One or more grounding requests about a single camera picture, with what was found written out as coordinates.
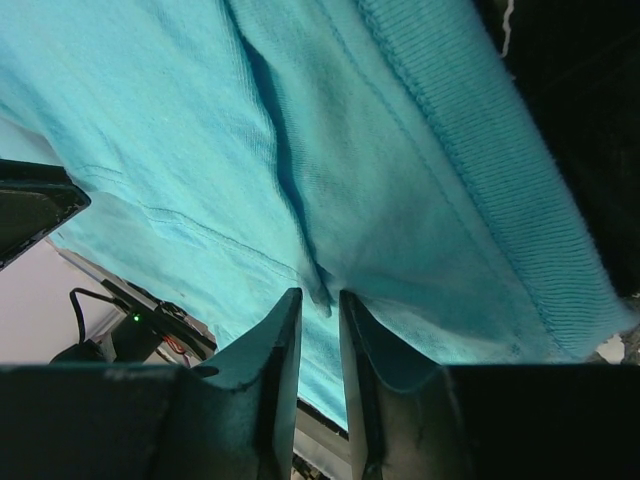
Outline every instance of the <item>black cable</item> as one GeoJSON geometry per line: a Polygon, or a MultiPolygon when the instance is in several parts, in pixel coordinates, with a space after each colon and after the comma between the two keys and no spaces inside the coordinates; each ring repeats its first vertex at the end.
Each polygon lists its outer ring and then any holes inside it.
{"type": "Polygon", "coordinates": [[[118,303],[114,298],[106,297],[104,295],[100,295],[99,293],[85,290],[84,288],[74,288],[69,292],[71,305],[73,306],[73,311],[76,312],[76,320],[78,321],[78,343],[84,343],[87,331],[84,324],[84,314],[82,313],[82,307],[80,307],[80,302],[78,301],[79,293],[87,297],[95,298],[96,300],[101,300],[103,302],[111,303],[114,305],[118,303]]]}

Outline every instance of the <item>white surface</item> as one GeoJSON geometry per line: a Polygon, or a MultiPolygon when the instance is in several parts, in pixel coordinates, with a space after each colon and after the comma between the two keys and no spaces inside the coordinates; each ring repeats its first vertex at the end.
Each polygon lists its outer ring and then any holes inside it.
{"type": "MultiPolygon", "coordinates": [[[[69,291],[105,290],[65,262],[42,241],[0,272],[0,363],[49,362],[78,341],[69,291]]],[[[114,311],[104,302],[79,296],[90,338],[114,311]]]]}
{"type": "Polygon", "coordinates": [[[0,158],[46,165],[62,164],[44,137],[3,118],[0,118],[0,158]]]}
{"type": "Polygon", "coordinates": [[[624,359],[624,343],[620,335],[616,334],[611,337],[606,343],[603,343],[596,350],[602,358],[608,363],[618,365],[624,359]]]}

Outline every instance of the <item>stitching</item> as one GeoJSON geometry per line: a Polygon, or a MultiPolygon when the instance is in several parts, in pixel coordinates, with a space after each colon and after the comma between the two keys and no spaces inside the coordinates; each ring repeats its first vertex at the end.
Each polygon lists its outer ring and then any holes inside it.
{"type": "MultiPolygon", "coordinates": [[[[122,186],[125,186],[127,188],[130,188],[129,184],[127,184],[127,183],[124,183],[124,182],[119,181],[119,180],[115,180],[113,178],[105,177],[105,176],[99,175],[97,173],[88,173],[88,174],[84,175],[84,177],[86,177],[86,178],[88,178],[88,177],[101,178],[101,179],[106,180],[108,182],[113,182],[113,183],[116,183],[118,185],[122,185],[122,186]]],[[[285,278],[287,280],[291,280],[291,281],[297,283],[297,279],[296,278],[298,276],[300,276],[300,274],[297,271],[295,271],[293,268],[291,268],[291,267],[289,267],[289,266],[287,266],[287,265],[285,265],[283,263],[278,262],[277,260],[274,260],[273,258],[269,257],[268,255],[265,255],[264,253],[259,252],[258,250],[255,250],[255,249],[253,249],[253,248],[251,248],[251,247],[249,247],[247,245],[244,245],[244,244],[242,244],[240,242],[237,242],[236,240],[234,240],[232,238],[229,238],[226,235],[223,235],[223,234],[221,234],[220,232],[218,232],[216,230],[213,230],[213,229],[211,229],[209,227],[205,227],[205,226],[201,225],[200,223],[196,222],[195,220],[193,220],[192,218],[190,218],[190,217],[188,217],[188,216],[186,216],[186,215],[184,215],[184,214],[182,214],[180,212],[176,212],[174,210],[169,210],[169,209],[165,209],[165,208],[149,207],[147,205],[142,204],[140,201],[137,201],[136,203],[140,207],[142,207],[143,216],[147,220],[149,220],[150,222],[169,224],[169,225],[174,225],[174,226],[182,226],[182,227],[190,230],[191,232],[200,235],[201,237],[204,237],[204,238],[206,238],[208,240],[214,241],[215,243],[217,243],[221,247],[227,247],[227,248],[229,248],[229,249],[231,249],[231,250],[233,250],[233,251],[235,251],[237,253],[243,253],[243,254],[249,253],[249,254],[251,254],[253,256],[258,257],[260,262],[263,264],[263,266],[267,270],[271,271],[272,273],[275,273],[276,275],[278,275],[278,276],[280,276],[282,278],[285,278]],[[156,218],[153,218],[153,217],[147,215],[144,210],[151,210],[151,211],[157,210],[157,211],[160,211],[160,212],[171,213],[173,215],[177,215],[179,217],[182,217],[182,218],[192,222],[198,228],[194,228],[194,227],[184,223],[184,221],[175,222],[175,221],[171,221],[171,220],[158,220],[156,218]],[[204,230],[204,232],[211,233],[212,235],[207,235],[206,233],[204,233],[203,231],[200,231],[199,229],[204,230]],[[282,274],[281,272],[278,272],[278,271],[274,270],[273,268],[271,268],[267,264],[267,262],[272,262],[272,263],[278,265],[279,267],[282,267],[282,268],[286,269],[288,272],[291,272],[294,276],[293,277],[287,276],[287,275],[282,274]]]]}
{"type": "MultiPolygon", "coordinates": [[[[393,108],[391,107],[391,105],[386,101],[386,99],[384,98],[384,95],[382,94],[382,92],[376,88],[376,86],[368,79],[368,77],[364,74],[364,72],[359,68],[359,66],[356,64],[353,55],[351,54],[351,52],[348,50],[346,43],[344,41],[344,39],[342,38],[342,36],[340,35],[340,33],[338,32],[337,28],[335,27],[334,23],[333,23],[333,19],[331,18],[331,16],[329,15],[328,11],[326,10],[326,7],[324,6],[324,4],[322,3],[322,0],[315,0],[316,3],[318,4],[320,10],[322,11],[322,14],[325,16],[325,18],[327,19],[330,28],[332,30],[333,36],[334,38],[338,41],[343,53],[345,54],[345,56],[347,57],[347,59],[349,60],[349,63],[351,63],[352,67],[354,68],[354,70],[358,73],[358,75],[360,76],[360,78],[362,79],[362,81],[371,89],[371,91],[373,92],[373,94],[378,98],[378,100],[384,105],[385,109],[387,110],[387,112],[392,116],[394,122],[396,123],[396,125],[399,127],[400,131],[405,135],[405,137],[410,141],[411,145],[413,146],[414,150],[416,151],[418,157],[421,159],[422,164],[424,165],[425,169],[429,172],[429,174],[431,175],[431,177],[434,179],[435,184],[438,187],[438,190],[440,191],[442,197],[444,198],[444,200],[447,202],[447,204],[449,205],[449,207],[451,207],[451,210],[453,211],[456,221],[458,222],[458,224],[460,225],[460,227],[462,228],[462,231],[464,232],[464,234],[466,235],[466,237],[469,239],[469,241],[471,242],[471,244],[475,247],[476,252],[480,255],[480,257],[484,260],[486,267],[489,269],[489,271],[491,271],[496,279],[497,282],[499,282],[503,288],[505,288],[504,285],[504,281],[502,280],[502,278],[498,275],[497,271],[493,268],[493,266],[491,265],[491,262],[488,261],[488,259],[486,258],[486,256],[484,255],[484,252],[482,251],[482,249],[479,248],[476,240],[473,238],[471,232],[469,231],[469,229],[467,228],[467,226],[465,225],[465,223],[462,221],[460,214],[458,212],[458,210],[455,208],[455,206],[453,205],[453,203],[451,202],[451,199],[448,197],[446,190],[443,188],[443,186],[441,185],[438,177],[433,173],[433,171],[431,170],[431,168],[429,167],[429,164],[426,160],[426,158],[422,155],[422,152],[420,151],[420,148],[418,147],[416,141],[413,139],[413,137],[411,136],[411,134],[409,133],[409,131],[404,127],[404,125],[402,124],[402,121],[400,120],[400,117],[398,116],[398,114],[393,110],[393,108]]],[[[378,43],[378,45],[381,47],[381,50],[383,53],[385,53],[387,55],[387,58],[390,57],[389,55],[389,49],[387,49],[385,47],[386,41],[384,41],[384,39],[380,38],[380,35],[377,33],[377,30],[375,28],[377,28],[377,25],[374,26],[369,22],[369,18],[368,18],[368,14],[367,12],[364,10],[364,7],[362,5],[362,2],[359,2],[359,10],[360,12],[363,14],[364,16],[364,20],[365,23],[370,27],[369,30],[372,33],[374,39],[376,40],[376,42],[378,43]]],[[[392,67],[400,67],[403,70],[406,70],[404,68],[403,65],[395,65],[390,61],[392,67]]],[[[402,77],[396,72],[396,75],[399,77],[399,80],[402,84],[404,84],[406,87],[408,87],[408,85],[406,84],[406,82],[403,81],[402,77]]],[[[415,95],[412,91],[409,91],[409,93],[411,94],[412,97],[415,98],[415,95]]],[[[452,148],[452,146],[449,144],[449,142],[445,141],[444,138],[445,136],[443,135],[443,129],[442,127],[440,127],[440,125],[438,124],[438,122],[433,122],[433,119],[431,118],[432,116],[430,114],[428,114],[427,112],[425,112],[423,110],[423,113],[425,114],[425,116],[427,116],[427,123],[429,123],[429,125],[431,126],[431,128],[433,129],[433,133],[435,134],[436,138],[438,139],[438,141],[440,142],[445,154],[447,155],[448,158],[452,159],[455,158],[457,155],[454,151],[454,149],[452,148]]],[[[458,173],[459,176],[463,176],[463,172],[459,172],[458,169],[456,168],[456,172],[458,173]]],[[[474,192],[469,192],[469,194],[471,195],[472,199],[474,199],[474,192]]],[[[511,308],[511,311],[515,313],[515,308],[514,308],[514,304],[513,304],[513,299],[511,299],[510,297],[507,297],[507,301],[508,304],[511,308]]],[[[556,347],[562,349],[564,351],[564,349],[558,344],[557,339],[555,338],[555,335],[551,335],[552,341],[555,344],[556,347]]],[[[569,352],[565,352],[567,355],[570,355],[572,358],[576,358],[573,355],[571,355],[569,352]]]]}
{"type": "MultiPolygon", "coordinates": [[[[88,169],[91,169],[91,168],[95,168],[95,169],[98,169],[98,170],[104,170],[104,171],[109,172],[109,173],[115,173],[119,177],[124,177],[124,174],[122,172],[120,172],[119,170],[113,170],[111,168],[103,167],[102,165],[79,165],[77,167],[74,167],[74,170],[88,170],[88,169]]],[[[100,177],[100,178],[102,178],[104,180],[109,180],[106,177],[100,177]]]]}
{"type": "MultiPolygon", "coordinates": [[[[501,236],[499,235],[498,232],[495,231],[495,228],[492,228],[493,222],[490,221],[490,215],[486,210],[484,202],[482,201],[481,197],[478,195],[473,182],[469,179],[469,175],[467,174],[467,172],[465,172],[464,167],[461,165],[462,162],[459,159],[459,154],[454,148],[454,146],[450,143],[449,135],[446,129],[444,128],[444,126],[437,119],[434,108],[431,106],[428,99],[425,98],[425,96],[421,92],[420,87],[416,85],[415,81],[412,78],[412,75],[410,74],[409,69],[403,64],[402,60],[399,58],[399,56],[395,52],[395,49],[393,48],[393,46],[390,45],[389,41],[385,37],[383,37],[382,34],[380,33],[382,30],[380,28],[380,24],[374,17],[374,14],[370,12],[371,10],[373,10],[372,8],[373,3],[374,2],[372,2],[371,0],[359,0],[358,7],[360,12],[364,16],[365,23],[367,26],[369,26],[370,31],[376,43],[379,45],[382,52],[386,55],[389,63],[394,68],[394,71],[396,72],[396,75],[398,76],[399,80],[406,86],[412,98],[414,98],[418,103],[418,105],[420,105],[421,110],[425,116],[425,119],[427,120],[427,123],[430,125],[430,127],[433,130],[433,133],[438,138],[438,141],[442,145],[445,153],[447,154],[447,157],[451,160],[451,163],[456,173],[458,174],[462,182],[466,185],[467,191],[469,192],[471,199],[473,200],[474,204],[476,205],[476,208],[478,209],[482,218],[484,219],[485,224],[489,228],[489,231],[491,232],[491,236],[496,242],[496,245],[502,251],[505,258],[509,262],[509,265],[511,266],[513,271],[516,273],[518,278],[520,279],[520,282],[522,283],[527,294],[529,295],[531,303],[534,305],[536,311],[540,315],[540,319],[542,321],[543,327],[545,328],[547,333],[550,335],[551,339],[553,340],[553,343],[557,348],[559,348],[563,353],[568,355],[570,358],[578,360],[579,357],[567,351],[565,347],[560,344],[558,338],[555,336],[552,326],[549,323],[549,320],[548,320],[549,313],[547,312],[544,305],[542,305],[538,301],[537,297],[535,296],[535,289],[531,286],[529,281],[525,280],[524,275],[522,275],[522,270],[520,269],[520,266],[513,259],[513,256],[510,253],[509,249],[505,248],[505,244],[501,236]]],[[[510,305],[513,306],[512,300],[509,300],[509,303],[510,305]]]]}

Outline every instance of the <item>turquoise fabric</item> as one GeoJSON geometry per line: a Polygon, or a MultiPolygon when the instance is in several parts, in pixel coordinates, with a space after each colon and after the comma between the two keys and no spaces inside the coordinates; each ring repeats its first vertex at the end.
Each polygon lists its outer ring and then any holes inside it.
{"type": "Polygon", "coordinates": [[[56,243],[222,346],[302,286],[299,393],[343,426],[343,288],[447,363],[636,321],[470,1],[0,6],[0,115],[93,199],[56,243]]]}

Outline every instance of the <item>red wire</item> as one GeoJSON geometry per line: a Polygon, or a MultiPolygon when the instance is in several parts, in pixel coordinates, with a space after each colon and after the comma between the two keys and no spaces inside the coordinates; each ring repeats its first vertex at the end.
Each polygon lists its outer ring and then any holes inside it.
{"type": "Polygon", "coordinates": [[[171,350],[173,350],[174,353],[177,353],[178,355],[184,355],[185,353],[187,353],[187,351],[182,348],[180,345],[178,345],[175,340],[171,337],[164,336],[163,337],[164,341],[167,343],[167,345],[169,345],[169,348],[171,348],[171,350]]]}

